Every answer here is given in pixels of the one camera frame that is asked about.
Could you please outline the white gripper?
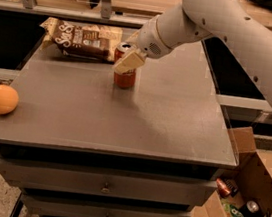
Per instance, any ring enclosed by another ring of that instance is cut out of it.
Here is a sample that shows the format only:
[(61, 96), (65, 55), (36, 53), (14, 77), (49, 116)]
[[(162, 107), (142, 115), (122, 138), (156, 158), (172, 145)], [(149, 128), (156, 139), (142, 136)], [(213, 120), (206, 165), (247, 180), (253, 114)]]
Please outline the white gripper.
[(162, 58), (171, 52), (171, 49), (164, 44), (157, 30), (159, 16), (147, 21), (137, 34), (136, 46), (139, 49), (130, 49), (118, 59), (113, 66), (117, 74), (127, 73), (129, 70), (142, 67), (148, 58)]

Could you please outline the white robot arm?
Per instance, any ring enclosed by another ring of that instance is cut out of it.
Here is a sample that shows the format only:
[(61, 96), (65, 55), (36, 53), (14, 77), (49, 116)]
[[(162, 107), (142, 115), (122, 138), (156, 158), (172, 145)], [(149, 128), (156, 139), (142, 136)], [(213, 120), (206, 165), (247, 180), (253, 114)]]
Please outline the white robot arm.
[(225, 44), (272, 107), (272, 32), (237, 0), (181, 0), (130, 37), (133, 47), (113, 69), (126, 73), (142, 67), (148, 58), (162, 58), (181, 44), (210, 36)]

